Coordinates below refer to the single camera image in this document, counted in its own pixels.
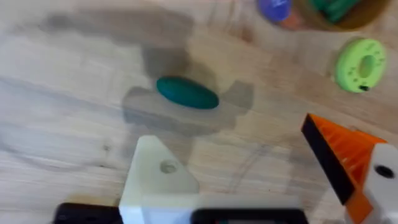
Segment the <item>white orange left gripper right finger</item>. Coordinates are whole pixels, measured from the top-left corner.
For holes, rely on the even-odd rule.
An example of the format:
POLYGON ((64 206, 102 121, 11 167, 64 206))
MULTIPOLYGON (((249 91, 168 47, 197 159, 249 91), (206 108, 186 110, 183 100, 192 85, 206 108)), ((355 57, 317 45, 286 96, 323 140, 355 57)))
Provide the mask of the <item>white orange left gripper right finger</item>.
POLYGON ((308 114, 305 136, 342 206, 347 223, 397 224, 397 148, 308 114))

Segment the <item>bare white left gripper left finger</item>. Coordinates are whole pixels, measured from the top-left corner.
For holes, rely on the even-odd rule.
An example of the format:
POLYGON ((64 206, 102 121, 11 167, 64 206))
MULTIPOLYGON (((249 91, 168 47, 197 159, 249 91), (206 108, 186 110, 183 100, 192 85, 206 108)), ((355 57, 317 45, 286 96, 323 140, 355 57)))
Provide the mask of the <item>bare white left gripper left finger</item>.
POLYGON ((118 208, 124 224, 190 223, 199 183, 156 136, 141 136, 118 208))

